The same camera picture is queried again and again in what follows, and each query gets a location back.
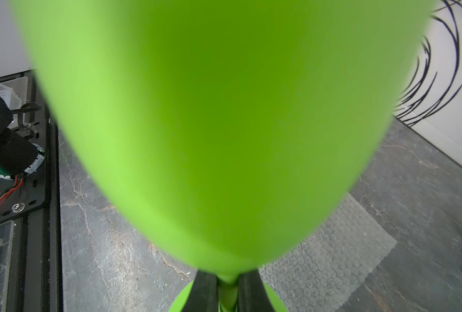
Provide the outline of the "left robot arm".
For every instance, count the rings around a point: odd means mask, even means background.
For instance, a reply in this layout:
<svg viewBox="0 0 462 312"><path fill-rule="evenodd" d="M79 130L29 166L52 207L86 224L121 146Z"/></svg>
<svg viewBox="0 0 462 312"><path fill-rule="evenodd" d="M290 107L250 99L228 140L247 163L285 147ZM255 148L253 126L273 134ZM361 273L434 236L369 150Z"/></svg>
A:
<svg viewBox="0 0 462 312"><path fill-rule="evenodd" d="M26 103L20 109L10 110L0 97L0 176L31 175L43 164L44 150L9 128L14 116L18 127L24 131L23 115L42 108L36 103Z"/></svg>

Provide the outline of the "bubble wrap sheet stack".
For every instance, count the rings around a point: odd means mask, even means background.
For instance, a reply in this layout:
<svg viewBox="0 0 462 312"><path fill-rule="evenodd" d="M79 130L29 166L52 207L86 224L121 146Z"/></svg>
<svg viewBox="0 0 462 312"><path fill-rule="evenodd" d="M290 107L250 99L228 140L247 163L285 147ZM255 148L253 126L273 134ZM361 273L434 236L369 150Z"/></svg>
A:
<svg viewBox="0 0 462 312"><path fill-rule="evenodd" d="M347 195L312 235L260 274L289 311L336 311L396 244Z"/></svg>

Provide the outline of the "green plastic wine glass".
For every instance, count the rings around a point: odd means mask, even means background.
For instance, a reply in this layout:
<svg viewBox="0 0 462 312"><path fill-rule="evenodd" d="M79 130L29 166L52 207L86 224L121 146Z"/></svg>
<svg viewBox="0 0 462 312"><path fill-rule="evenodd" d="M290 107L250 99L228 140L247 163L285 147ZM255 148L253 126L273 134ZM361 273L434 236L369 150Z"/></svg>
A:
<svg viewBox="0 0 462 312"><path fill-rule="evenodd" d="M379 147L433 1L11 1L38 84L156 247L241 274L305 240Z"/></svg>

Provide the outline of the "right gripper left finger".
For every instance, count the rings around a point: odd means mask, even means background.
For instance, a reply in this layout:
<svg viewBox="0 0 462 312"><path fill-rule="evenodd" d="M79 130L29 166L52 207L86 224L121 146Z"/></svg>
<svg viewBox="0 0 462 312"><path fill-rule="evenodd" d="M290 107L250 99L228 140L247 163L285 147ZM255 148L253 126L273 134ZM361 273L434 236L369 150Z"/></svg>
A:
<svg viewBox="0 0 462 312"><path fill-rule="evenodd" d="M182 312L218 312L219 295L215 274L198 271L191 285L181 293Z"/></svg>

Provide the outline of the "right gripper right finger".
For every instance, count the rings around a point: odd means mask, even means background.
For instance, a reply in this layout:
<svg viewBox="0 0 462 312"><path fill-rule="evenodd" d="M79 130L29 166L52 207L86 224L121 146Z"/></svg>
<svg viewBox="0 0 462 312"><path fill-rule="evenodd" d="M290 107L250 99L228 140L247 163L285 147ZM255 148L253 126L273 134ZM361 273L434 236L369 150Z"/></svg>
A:
<svg viewBox="0 0 462 312"><path fill-rule="evenodd" d="M238 312L274 312L258 270L241 274L238 279Z"/></svg>

